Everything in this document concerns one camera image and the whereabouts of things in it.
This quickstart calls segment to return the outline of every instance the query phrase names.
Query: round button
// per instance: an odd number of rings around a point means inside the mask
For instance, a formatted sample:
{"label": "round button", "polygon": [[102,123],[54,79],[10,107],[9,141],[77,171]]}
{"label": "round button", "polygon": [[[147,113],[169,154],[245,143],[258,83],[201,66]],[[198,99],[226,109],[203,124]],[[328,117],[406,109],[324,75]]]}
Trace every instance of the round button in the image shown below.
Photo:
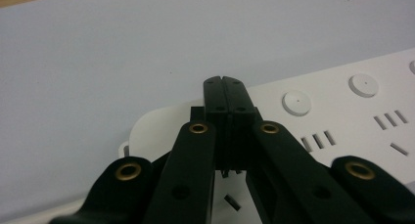
{"label": "round button", "polygon": [[378,82],[370,75],[357,74],[349,81],[348,86],[356,95],[363,98],[375,96],[379,91]]}
{"label": "round button", "polygon": [[304,93],[300,91],[290,91],[283,97],[284,109],[295,116],[307,114],[311,109],[311,101]]}

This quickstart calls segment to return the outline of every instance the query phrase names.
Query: power strip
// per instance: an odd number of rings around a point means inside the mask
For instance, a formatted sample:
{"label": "power strip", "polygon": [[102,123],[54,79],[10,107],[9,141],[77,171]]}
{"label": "power strip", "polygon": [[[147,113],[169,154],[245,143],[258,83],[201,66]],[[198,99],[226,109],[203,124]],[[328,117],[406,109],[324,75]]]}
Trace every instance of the power strip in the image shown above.
{"label": "power strip", "polygon": [[[282,123],[319,162],[371,160],[415,194],[415,49],[279,80],[248,91],[262,117]],[[197,100],[140,118],[119,156],[149,160],[171,150]],[[242,207],[236,211],[224,197]],[[260,223],[244,175],[216,174],[212,223]]]}

